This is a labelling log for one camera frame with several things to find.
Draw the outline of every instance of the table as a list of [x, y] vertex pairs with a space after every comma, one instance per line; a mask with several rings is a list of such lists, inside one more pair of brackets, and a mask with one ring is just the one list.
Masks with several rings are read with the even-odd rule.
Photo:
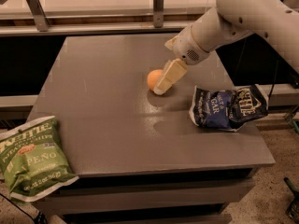
[[195, 85], [234, 87], [215, 52], [166, 95], [148, 90], [149, 71], [174, 59], [164, 47], [174, 35], [65, 40], [28, 119], [57, 117], [62, 149], [80, 180], [35, 203], [38, 209], [85, 223], [159, 223], [161, 210], [168, 223], [230, 221], [219, 212], [275, 161], [253, 123], [226, 133], [200, 129], [189, 118]]

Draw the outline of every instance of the dark blue chip bag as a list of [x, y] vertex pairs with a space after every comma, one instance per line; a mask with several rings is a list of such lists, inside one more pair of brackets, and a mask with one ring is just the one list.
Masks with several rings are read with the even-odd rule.
[[237, 131], [268, 114], [268, 97], [258, 85], [238, 90], [206, 91], [195, 87], [190, 117], [199, 127]]

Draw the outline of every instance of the floor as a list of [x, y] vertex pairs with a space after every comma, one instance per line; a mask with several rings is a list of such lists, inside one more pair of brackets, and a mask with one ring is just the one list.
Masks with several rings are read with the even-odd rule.
[[[231, 214], [231, 224], [293, 224], [285, 211], [293, 195], [283, 181], [287, 176], [299, 188], [299, 134], [282, 118], [272, 115], [256, 121], [276, 165], [263, 168], [254, 176], [256, 186], [240, 203], [231, 203], [224, 214]], [[0, 193], [7, 196], [0, 181]], [[37, 211], [30, 205], [22, 207], [32, 217]], [[31, 224], [32, 220], [0, 197], [0, 224]], [[51, 224], [61, 223], [57, 218]]]

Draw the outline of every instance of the orange ball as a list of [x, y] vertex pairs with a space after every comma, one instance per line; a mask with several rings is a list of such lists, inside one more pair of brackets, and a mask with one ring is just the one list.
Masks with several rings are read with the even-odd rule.
[[149, 72], [149, 74], [148, 74], [148, 87], [151, 91], [153, 91], [153, 89], [155, 88], [155, 86], [157, 84], [157, 81], [160, 78], [162, 72], [163, 72], [162, 69], [153, 70], [153, 71]]

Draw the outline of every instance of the green chip bag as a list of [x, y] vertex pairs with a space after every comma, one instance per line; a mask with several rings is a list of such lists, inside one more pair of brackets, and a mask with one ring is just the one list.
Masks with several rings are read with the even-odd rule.
[[60, 149], [54, 116], [0, 133], [0, 168], [12, 200], [34, 202], [78, 180]]

